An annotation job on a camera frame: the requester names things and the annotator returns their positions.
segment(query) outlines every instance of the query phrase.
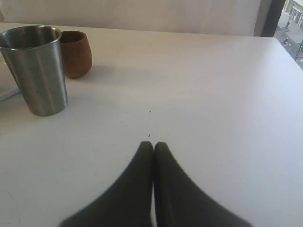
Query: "wooden cup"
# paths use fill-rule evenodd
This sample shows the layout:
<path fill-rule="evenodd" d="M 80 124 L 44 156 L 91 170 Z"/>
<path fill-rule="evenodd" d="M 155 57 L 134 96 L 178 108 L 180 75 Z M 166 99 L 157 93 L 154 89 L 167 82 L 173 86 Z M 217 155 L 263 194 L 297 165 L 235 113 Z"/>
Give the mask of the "wooden cup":
<path fill-rule="evenodd" d="M 86 34 L 80 31 L 62 32 L 60 46 L 65 76 L 69 78 L 84 76 L 93 63 Z"/>

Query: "brown wooden cup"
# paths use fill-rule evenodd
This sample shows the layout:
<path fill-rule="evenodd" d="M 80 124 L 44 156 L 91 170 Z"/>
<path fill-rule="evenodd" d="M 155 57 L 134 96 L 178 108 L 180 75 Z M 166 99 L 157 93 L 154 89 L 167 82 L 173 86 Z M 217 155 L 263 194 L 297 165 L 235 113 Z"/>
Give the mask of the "brown wooden cup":
<path fill-rule="evenodd" d="M 93 63 L 86 34 L 80 31 L 62 32 L 60 45 L 65 76 L 69 78 L 84 76 Z"/>

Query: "white table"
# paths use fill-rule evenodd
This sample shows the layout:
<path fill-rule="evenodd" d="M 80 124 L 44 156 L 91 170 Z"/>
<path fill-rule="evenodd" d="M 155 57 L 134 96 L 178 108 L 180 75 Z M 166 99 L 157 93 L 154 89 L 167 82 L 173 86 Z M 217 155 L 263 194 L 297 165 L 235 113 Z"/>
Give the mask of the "white table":
<path fill-rule="evenodd" d="M 57 226 L 142 140 L 255 227 L 303 225 L 303 73 L 275 38 L 58 28 L 88 35 L 93 67 L 57 115 L 0 102 L 1 227 Z"/>

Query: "metal tumbler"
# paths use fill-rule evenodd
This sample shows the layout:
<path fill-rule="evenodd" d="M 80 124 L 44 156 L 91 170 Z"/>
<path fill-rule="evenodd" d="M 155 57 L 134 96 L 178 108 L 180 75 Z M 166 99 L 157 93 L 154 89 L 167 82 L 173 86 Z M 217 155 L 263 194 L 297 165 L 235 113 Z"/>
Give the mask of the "metal tumbler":
<path fill-rule="evenodd" d="M 60 50 L 61 31 L 25 26 L 0 34 L 0 51 L 30 111 L 56 114 L 67 106 Z"/>

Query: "cup rim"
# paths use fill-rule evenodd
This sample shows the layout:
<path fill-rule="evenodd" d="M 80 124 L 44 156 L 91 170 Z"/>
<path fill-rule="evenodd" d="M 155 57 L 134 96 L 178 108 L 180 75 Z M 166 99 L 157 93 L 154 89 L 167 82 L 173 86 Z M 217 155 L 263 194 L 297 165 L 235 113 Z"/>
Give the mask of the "cup rim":
<path fill-rule="evenodd" d="M 86 34 L 84 33 L 84 32 L 81 32 L 81 31 L 76 31 L 76 30 L 68 30 L 68 31 L 62 31 L 61 32 L 61 38 L 63 37 L 63 35 L 64 34 L 66 34 L 66 33 L 78 33 L 78 34 L 81 34 L 81 35 L 83 35 L 83 37 L 81 38 L 81 39 L 79 39 L 79 40 L 76 40 L 76 41 L 72 41 L 72 42 L 61 42 L 60 41 L 60 44 L 62 45 L 65 45 L 65 44 L 75 44 L 75 43 L 78 43 L 78 42 L 81 42 L 81 41 L 83 41 L 83 39 L 85 39 L 86 38 Z"/>
<path fill-rule="evenodd" d="M 16 27 L 16 28 L 12 28 L 12 29 L 6 30 L 4 32 L 1 32 L 0 35 L 3 35 L 4 33 L 9 32 L 9 31 L 18 30 L 18 29 L 25 28 L 25 27 L 27 27 L 27 28 L 29 28 L 29 27 L 47 27 L 47 28 L 50 28 L 51 30 L 55 30 L 56 32 L 58 32 L 58 37 L 55 38 L 54 40 L 46 43 L 46 44 L 39 45 L 39 46 L 25 47 L 25 48 L 0 47 L 0 50 L 5 49 L 5 50 L 11 50 L 11 51 L 27 51 L 27 50 L 38 49 L 38 48 L 44 47 L 46 45 L 53 44 L 53 43 L 57 42 L 58 40 L 61 39 L 61 36 L 62 36 L 62 33 L 61 33 L 61 31 L 58 28 L 52 27 L 52 26 L 48 26 L 48 25 L 29 25 L 29 26 Z"/>

